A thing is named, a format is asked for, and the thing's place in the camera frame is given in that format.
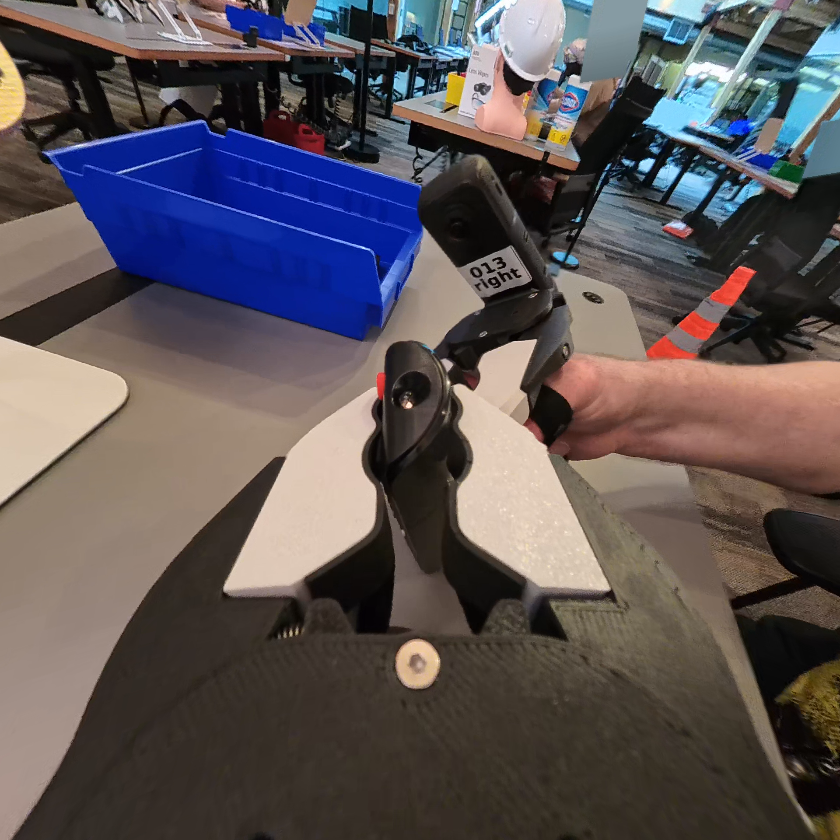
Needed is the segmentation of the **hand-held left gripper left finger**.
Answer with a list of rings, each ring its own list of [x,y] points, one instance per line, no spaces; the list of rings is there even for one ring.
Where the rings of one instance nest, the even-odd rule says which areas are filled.
[[[224,583],[233,598],[286,597],[302,609],[332,599],[363,634],[392,614],[395,552],[373,463],[377,394],[321,421],[285,457]]]

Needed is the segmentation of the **person's right forearm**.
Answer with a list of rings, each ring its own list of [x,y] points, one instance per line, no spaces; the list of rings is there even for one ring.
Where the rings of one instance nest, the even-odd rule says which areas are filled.
[[[621,454],[838,494],[838,362],[662,360],[642,363],[639,376]]]

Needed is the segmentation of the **grey top work table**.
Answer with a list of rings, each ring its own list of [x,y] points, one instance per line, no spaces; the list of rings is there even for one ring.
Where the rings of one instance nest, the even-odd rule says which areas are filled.
[[[285,64],[289,56],[256,42],[250,45],[239,33],[231,35],[192,28],[187,10],[164,2],[162,14],[176,9],[171,23],[120,23],[79,6],[38,2],[2,2],[2,21],[33,32],[48,46],[70,56],[81,93],[92,120],[92,135],[104,139],[121,132],[115,122],[98,72],[95,53],[121,56],[154,64],[152,77],[161,88],[254,86],[268,78],[270,65]]]

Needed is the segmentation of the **blue plastic bin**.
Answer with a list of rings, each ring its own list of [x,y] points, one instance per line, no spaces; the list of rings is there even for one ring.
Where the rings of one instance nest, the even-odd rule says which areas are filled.
[[[47,156],[122,271],[354,340],[422,244],[419,185],[204,122]]]

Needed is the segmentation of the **pink mannequin head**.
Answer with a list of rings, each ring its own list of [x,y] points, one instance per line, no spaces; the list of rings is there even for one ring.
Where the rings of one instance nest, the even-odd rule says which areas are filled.
[[[524,115],[524,100],[534,81],[512,70],[504,55],[497,52],[490,98],[476,111],[479,130],[510,140],[523,140],[528,121]]]

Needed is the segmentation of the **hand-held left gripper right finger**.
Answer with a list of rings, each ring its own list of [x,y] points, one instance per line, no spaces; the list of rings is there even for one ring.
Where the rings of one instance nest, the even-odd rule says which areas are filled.
[[[547,602],[610,602],[613,589],[537,438],[464,385],[453,390],[465,470],[449,496],[449,583],[479,630],[501,601],[532,623]]]

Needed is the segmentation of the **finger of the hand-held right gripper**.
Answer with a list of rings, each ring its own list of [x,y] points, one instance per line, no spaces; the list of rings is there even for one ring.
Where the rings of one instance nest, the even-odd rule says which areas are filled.
[[[478,367],[475,393],[516,422],[525,422],[529,403],[520,385],[536,340],[516,341],[485,353]]]

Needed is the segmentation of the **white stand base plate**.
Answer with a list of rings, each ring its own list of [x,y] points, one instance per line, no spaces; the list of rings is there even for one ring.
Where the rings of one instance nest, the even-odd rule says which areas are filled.
[[[130,396],[119,375],[1,339],[1,503],[113,415]]]

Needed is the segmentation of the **row of work tables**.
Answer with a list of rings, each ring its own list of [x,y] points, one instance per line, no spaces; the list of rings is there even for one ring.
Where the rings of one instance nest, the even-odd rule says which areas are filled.
[[[781,178],[772,172],[777,159],[767,165],[763,159],[770,158],[770,152],[758,149],[754,145],[747,145],[743,150],[725,150],[722,146],[713,143],[715,139],[710,135],[691,133],[686,129],[676,129],[665,123],[648,119],[644,122],[647,129],[654,131],[663,144],[654,157],[654,161],[648,169],[644,178],[639,183],[641,190],[650,190],[654,187],[658,174],[666,166],[667,162],[678,148],[686,150],[686,158],[678,168],[675,178],[663,192],[658,200],[659,204],[667,205],[674,194],[682,178],[689,171],[691,166],[700,159],[712,161],[720,165],[721,169],[716,175],[716,180],[702,198],[694,215],[699,215],[706,210],[711,200],[721,189],[723,183],[732,175],[748,179],[760,184],[765,190],[772,191],[783,197],[790,198],[799,188],[801,181],[793,182]]]

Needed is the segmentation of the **black office chair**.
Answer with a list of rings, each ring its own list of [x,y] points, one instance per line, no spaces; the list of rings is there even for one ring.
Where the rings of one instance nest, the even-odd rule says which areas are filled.
[[[797,193],[786,201],[759,243],[741,259],[739,267],[754,275],[738,301],[720,324],[722,339],[706,343],[701,359],[725,345],[750,340],[771,364],[782,362],[782,343],[812,351],[802,339],[802,323],[838,324],[838,254],[822,259],[813,270],[801,270],[817,254],[837,223],[839,174],[804,179]]]
[[[610,164],[665,96],[641,77],[633,77],[579,150],[577,168],[554,188],[548,219],[541,223],[541,247],[552,236],[572,232],[574,245],[598,196],[598,186]]]

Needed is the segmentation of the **wooden top table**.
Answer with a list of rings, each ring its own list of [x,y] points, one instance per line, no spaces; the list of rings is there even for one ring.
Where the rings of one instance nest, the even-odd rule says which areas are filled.
[[[458,138],[472,145],[504,151],[565,172],[575,171],[581,160],[572,144],[556,151],[541,140],[512,140],[482,131],[477,128],[473,118],[459,115],[457,106],[447,104],[444,93],[399,101],[393,107],[393,114],[412,125],[421,125],[443,134],[443,145],[450,148],[454,148],[454,138]]]

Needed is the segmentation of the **small blue bin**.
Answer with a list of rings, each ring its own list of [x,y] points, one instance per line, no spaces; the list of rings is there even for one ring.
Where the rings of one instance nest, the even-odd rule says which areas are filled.
[[[254,29],[259,39],[281,42],[283,24],[281,17],[261,12],[252,7],[238,7],[227,4],[225,17],[231,30],[246,35]]]

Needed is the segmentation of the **black remote control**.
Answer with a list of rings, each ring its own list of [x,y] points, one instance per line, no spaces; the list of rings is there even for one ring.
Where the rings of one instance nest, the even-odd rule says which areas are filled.
[[[449,502],[469,464],[456,429],[460,405],[448,373],[425,344],[405,340],[385,353],[381,480],[419,568],[444,568]]]

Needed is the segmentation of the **white hard hat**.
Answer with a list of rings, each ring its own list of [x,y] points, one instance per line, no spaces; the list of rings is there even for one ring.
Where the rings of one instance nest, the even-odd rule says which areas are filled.
[[[499,48],[510,70],[531,82],[549,75],[566,23],[562,1],[516,1],[501,15]]]

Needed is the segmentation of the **black pole stand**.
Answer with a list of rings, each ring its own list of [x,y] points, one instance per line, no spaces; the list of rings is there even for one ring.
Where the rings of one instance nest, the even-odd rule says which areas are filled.
[[[380,161],[379,150],[374,147],[372,143],[368,143],[366,139],[366,114],[369,101],[368,80],[371,68],[373,15],[374,1],[367,1],[366,23],[364,30],[364,53],[361,68],[357,72],[359,90],[357,90],[358,95],[355,98],[355,113],[358,122],[356,130],[358,137],[352,140],[348,147],[344,150],[345,156],[348,160],[363,164],[376,164]]]

